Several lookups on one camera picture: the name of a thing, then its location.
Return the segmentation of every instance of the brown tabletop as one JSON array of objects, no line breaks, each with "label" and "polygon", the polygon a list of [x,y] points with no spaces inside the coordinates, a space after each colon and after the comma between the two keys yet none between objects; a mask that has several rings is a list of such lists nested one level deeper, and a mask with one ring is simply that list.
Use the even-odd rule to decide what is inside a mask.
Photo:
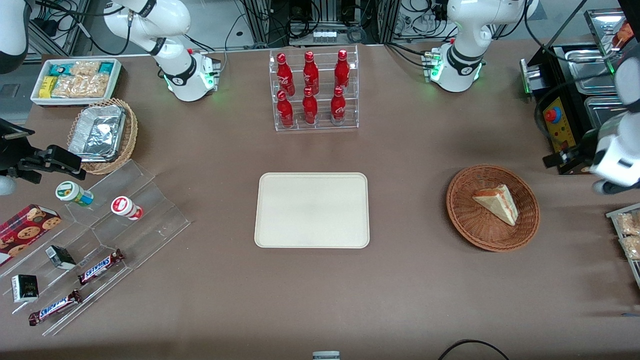
[{"label": "brown tabletop", "polygon": [[[0,305],[1,359],[436,359],[476,338],[512,359],[637,359],[637,286],[604,213],[640,192],[595,195],[593,176],[559,176],[523,95],[533,42],[494,43],[473,87],[450,94],[382,46],[359,46],[360,129],[273,129],[268,51],[229,54],[220,90],[178,101],[151,57],[121,58],[117,96],[140,122],[133,158],[193,221],[57,336]],[[33,145],[64,145],[77,108],[34,106]],[[493,163],[531,186],[538,235],[523,249],[475,248],[452,227],[444,194],[457,171]],[[361,172],[371,242],[360,250],[262,249],[253,242],[265,172]],[[19,183],[0,218],[58,209],[54,187]],[[100,177],[90,176],[89,187]],[[496,359],[475,345],[448,360]]]}]

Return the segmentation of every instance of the aluminum foil container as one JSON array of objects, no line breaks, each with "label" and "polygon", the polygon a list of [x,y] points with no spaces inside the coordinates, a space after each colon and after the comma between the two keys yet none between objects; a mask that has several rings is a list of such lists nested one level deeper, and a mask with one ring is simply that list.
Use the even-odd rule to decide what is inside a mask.
[{"label": "aluminum foil container", "polygon": [[126,117],[126,110],[117,105],[84,109],[78,118],[69,151],[87,163],[115,161]]}]

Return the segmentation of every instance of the red bottle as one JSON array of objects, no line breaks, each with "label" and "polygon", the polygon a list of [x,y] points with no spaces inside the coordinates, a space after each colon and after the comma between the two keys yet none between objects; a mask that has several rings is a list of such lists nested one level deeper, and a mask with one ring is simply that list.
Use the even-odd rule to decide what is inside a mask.
[{"label": "red bottle", "polygon": [[317,95],[320,92],[320,75],[311,51],[305,52],[305,69],[302,73],[305,75],[305,87],[310,87],[313,94]]},{"label": "red bottle", "polygon": [[318,115],[318,101],[309,86],[305,88],[305,98],[302,99],[302,107],[305,109],[305,121],[307,124],[315,125]]},{"label": "red bottle", "polygon": [[293,85],[293,73],[289,64],[287,64],[287,57],[280,53],[276,56],[278,60],[278,82],[280,83],[280,89],[284,90],[288,96],[293,96],[296,93],[296,87]]},{"label": "red bottle", "polygon": [[338,51],[338,63],[335,64],[335,86],[349,87],[349,63],[347,51],[343,49]]},{"label": "red bottle", "polygon": [[342,96],[342,87],[336,86],[333,91],[333,99],[331,99],[331,122],[333,125],[342,125],[344,124],[344,107],[346,105],[346,101],[344,100],[344,96]]},{"label": "red bottle", "polygon": [[293,107],[289,100],[287,100],[287,94],[284,91],[278,90],[278,116],[282,126],[289,128],[293,127]]}]

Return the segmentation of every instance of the red cookie box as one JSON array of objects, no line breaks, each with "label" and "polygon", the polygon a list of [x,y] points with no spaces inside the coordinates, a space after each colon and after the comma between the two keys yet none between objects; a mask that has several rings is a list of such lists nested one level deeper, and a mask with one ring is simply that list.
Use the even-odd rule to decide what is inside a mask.
[{"label": "red cookie box", "polygon": [[57,212],[31,204],[0,225],[0,266],[62,222]]}]

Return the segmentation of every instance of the wicker basket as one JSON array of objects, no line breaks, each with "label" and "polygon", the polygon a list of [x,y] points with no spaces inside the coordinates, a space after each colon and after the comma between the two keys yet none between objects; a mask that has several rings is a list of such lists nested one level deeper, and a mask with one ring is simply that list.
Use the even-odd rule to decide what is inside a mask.
[{"label": "wicker basket", "polygon": [[[476,191],[500,184],[509,188],[518,209],[515,226],[506,224],[472,198]],[[540,209],[529,186],[516,174],[495,165],[476,165],[458,172],[447,190],[447,211],[462,236],[495,252],[527,245],[540,226]]]},{"label": "wicker basket", "polygon": [[[126,163],[131,154],[133,153],[133,149],[136,146],[136,136],[138,135],[138,120],[136,119],[136,114],[133,113],[129,105],[119,99],[108,99],[105,101],[96,102],[95,104],[89,105],[89,107],[96,106],[109,106],[109,105],[118,105],[123,107],[127,111],[127,118],[125,119],[124,124],[124,134],[122,137],[122,141],[120,142],[120,155],[118,155],[117,159],[111,163],[83,163],[82,168],[87,172],[95,175],[106,175],[109,174],[118,168],[120,168],[124,163]],[[78,119],[80,118],[80,114],[76,116],[76,121],[74,121],[71,126],[71,132],[69,132],[69,136],[67,137],[67,148],[71,143],[71,138],[76,131],[76,125],[78,123]]]}]

